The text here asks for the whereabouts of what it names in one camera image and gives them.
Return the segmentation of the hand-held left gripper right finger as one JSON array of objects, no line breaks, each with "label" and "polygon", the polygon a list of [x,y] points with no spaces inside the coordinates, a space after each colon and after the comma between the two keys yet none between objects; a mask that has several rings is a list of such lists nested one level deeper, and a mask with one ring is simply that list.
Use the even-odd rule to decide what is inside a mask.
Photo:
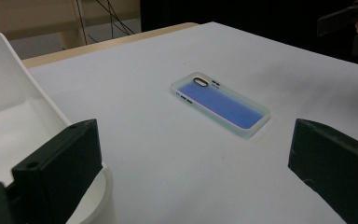
[{"label": "hand-held left gripper right finger", "polygon": [[325,124],[297,119],[288,168],[347,224],[358,224],[357,140]]}]

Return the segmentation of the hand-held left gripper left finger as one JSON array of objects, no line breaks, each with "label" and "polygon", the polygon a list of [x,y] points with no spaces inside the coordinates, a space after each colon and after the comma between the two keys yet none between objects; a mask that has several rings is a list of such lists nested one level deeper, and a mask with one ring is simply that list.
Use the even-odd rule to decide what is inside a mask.
[{"label": "hand-held left gripper left finger", "polygon": [[73,124],[48,140],[12,168],[26,224],[64,224],[102,168],[95,119]]}]

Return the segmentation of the white plastic basket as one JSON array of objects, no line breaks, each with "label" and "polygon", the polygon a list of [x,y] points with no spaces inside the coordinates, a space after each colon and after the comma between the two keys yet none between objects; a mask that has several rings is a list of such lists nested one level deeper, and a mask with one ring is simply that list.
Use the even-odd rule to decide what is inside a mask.
[{"label": "white plastic basket", "polygon": [[[0,224],[26,224],[12,168],[73,124],[0,33]],[[102,166],[64,224],[117,224],[112,172]]]}]

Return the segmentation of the translucent blue phone case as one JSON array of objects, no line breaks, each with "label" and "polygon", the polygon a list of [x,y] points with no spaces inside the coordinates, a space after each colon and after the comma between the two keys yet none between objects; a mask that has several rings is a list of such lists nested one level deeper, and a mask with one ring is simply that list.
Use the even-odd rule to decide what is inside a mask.
[{"label": "translucent blue phone case", "polygon": [[270,119],[269,109],[201,72],[174,81],[171,91],[233,133],[250,138]]}]

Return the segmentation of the white table sheet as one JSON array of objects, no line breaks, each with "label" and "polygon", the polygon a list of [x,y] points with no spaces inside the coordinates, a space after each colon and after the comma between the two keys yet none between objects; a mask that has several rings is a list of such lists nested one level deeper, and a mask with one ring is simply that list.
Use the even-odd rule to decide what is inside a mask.
[{"label": "white table sheet", "polygon": [[[269,109],[243,138],[172,83],[194,72]],[[288,169],[297,119],[358,140],[358,64],[206,23],[38,66],[71,121],[98,121],[119,224],[344,224]]]}]

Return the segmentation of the light wooden shelf unit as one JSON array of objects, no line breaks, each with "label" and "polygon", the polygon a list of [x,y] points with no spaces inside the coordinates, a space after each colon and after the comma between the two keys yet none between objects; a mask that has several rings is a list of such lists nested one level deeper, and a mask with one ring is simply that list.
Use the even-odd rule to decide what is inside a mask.
[{"label": "light wooden shelf unit", "polygon": [[140,0],[0,0],[7,39],[58,33],[66,49],[87,45],[89,26],[140,16]]}]

